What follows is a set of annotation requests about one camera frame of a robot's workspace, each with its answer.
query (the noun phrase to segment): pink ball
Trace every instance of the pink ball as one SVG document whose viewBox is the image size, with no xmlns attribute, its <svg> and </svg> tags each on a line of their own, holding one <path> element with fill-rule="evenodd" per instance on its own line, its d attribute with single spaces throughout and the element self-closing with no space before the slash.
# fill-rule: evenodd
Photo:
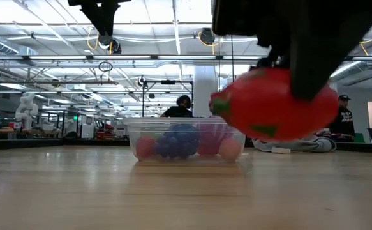
<svg viewBox="0 0 372 230">
<path fill-rule="evenodd" d="M 217 155 L 222 141 L 232 136 L 233 128 L 224 124 L 197 124 L 200 131 L 199 155 Z"/>
<path fill-rule="evenodd" d="M 225 139 L 219 146 L 219 154 L 229 162 L 234 162 L 241 155 L 242 146 L 233 138 Z"/>
<path fill-rule="evenodd" d="M 136 143 L 136 157 L 139 160 L 151 158 L 154 154 L 154 143 L 156 141 L 149 136 L 143 136 Z"/>
</svg>

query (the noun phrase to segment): robotic arm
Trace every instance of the robotic arm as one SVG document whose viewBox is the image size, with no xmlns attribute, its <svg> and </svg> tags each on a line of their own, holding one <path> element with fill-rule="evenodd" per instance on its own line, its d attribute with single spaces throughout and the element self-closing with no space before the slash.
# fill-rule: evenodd
<svg viewBox="0 0 372 230">
<path fill-rule="evenodd" d="M 92 22 L 99 32 L 99 45 L 109 49 L 112 44 L 112 53 L 121 54 L 120 43 L 113 39 L 114 18 L 116 10 L 121 7 L 119 3 L 131 0 L 68 0 L 70 6 L 81 5 L 81 11 Z"/>
<path fill-rule="evenodd" d="M 292 96 L 307 101 L 372 26 L 372 3 L 352 0 L 216 0 L 213 11 L 217 35 L 257 36 L 272 47 L 257 66 L 290 69 Z"/>
<path fill-rule="evenodd" d="M 38 113 L 38 106 L 33 103 L 34 97 L 34 93 L 23 93 L 20 97 L 20 105 L 15 111 L 15 120 L 24 120 L 24 129 L 26 130 L 31 129 L 31 116 L 36 116 Z"/>
</svg>

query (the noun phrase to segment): red ball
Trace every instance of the red ball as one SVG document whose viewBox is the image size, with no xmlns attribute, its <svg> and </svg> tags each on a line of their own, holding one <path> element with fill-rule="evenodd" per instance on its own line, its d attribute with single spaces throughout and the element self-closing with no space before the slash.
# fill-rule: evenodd
<svg viewBox="0 0 372 230">
<path fill-rule="evenodd" d="M 301 138 L 333 121 L 338 96 L 327 84 L 311 102 L 290 92 L 290 72 L 259 68 L 211 96 L 212 108 L 249 137 L 285 141 Z"/>
<path fill-rule="evenodd" d="M 234 162 L 242 153 L 242 144 L 233 138 L 225 139 L 219 146 L 219 154 L 229 162 Z"/>
<path fill-rule="evenodd" d="M 139 160 L 151 158 L 154 155 L 155 139 L 149 136 L 140 137 L 136 143 L 136 157 Z"/>
</svg>

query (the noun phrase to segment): metal frame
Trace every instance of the metal frame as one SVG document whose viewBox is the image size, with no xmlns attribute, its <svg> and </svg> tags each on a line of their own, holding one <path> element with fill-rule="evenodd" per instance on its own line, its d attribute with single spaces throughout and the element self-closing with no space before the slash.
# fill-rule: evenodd
<svg viewBox="0 0 372 230">
<path fill-rule="evenodd" d="M 144 61 L 144 60 L 164 60 L 164 61 L 258 61 L 266 56 L 224 56 L 224 55 L 65 55 L 65 56 L 0 56 L 0 61 Z M 347 56 L 344 61 L 372 61 L 372 56 Z"/>
<path fill-rule="evenodd" d="M 145 85 L 147 83 L 152 83 L 151 86 L 149 86 L 149 88 L 147 89 L 147 91 L 145 91 Z M 186 90 L 191 94 L 191 111 L 193 111 L 193 99 L 194 99 L 194 85 L 193 85 L 193 81 L 191 80 L 173 80 L 173 81 L 170 81 L 171 84 L 181 84 L 182 86 L 184 86 L 184 88 L 186 88 Z M 191 91 L 187 89 L 187 87 L 183 84 L 183 83 L 190 83 L 191 84 Z M 147 92 L 149 92 L 149 90 L 156 84 L 167 84 L 165 83 L 165 80 L 145 80 L 143 82 L 143 85 L 142 85 L 142 117 L 145 116 L 145 94 Z"/>
</svg>

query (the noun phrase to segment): wooden table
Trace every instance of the wooden table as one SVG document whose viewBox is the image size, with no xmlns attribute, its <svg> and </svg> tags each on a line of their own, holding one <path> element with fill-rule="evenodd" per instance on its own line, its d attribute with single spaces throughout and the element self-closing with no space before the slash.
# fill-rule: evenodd
<svg viewBox="0 0 372 230">
<path fill-rule="evenodd" d="M 138 162 L 128 148 L 0 151 L 0 229 L 372 229 L 372 153 Z"/>
</svg>

